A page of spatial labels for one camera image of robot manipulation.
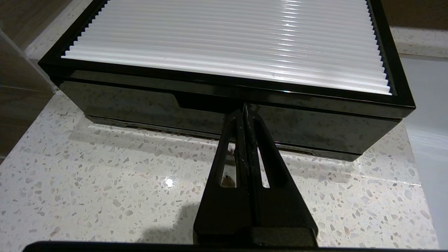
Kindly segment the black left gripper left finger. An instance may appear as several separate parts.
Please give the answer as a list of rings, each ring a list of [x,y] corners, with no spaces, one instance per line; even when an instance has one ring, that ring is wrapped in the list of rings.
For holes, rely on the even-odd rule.
[[[222,176],[230,140],[235,140],[236,187],[222,187]],[[231,243],[235,233],[251,225],[247,156],[242,112],[226,117],[205,190],[194,222],[196,243]]]

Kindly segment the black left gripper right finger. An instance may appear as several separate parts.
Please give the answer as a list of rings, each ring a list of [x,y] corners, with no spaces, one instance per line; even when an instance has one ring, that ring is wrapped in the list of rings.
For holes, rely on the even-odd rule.
[[[318,228],[262,118],[244,105],[248,191],[257,243],[315,243]]]

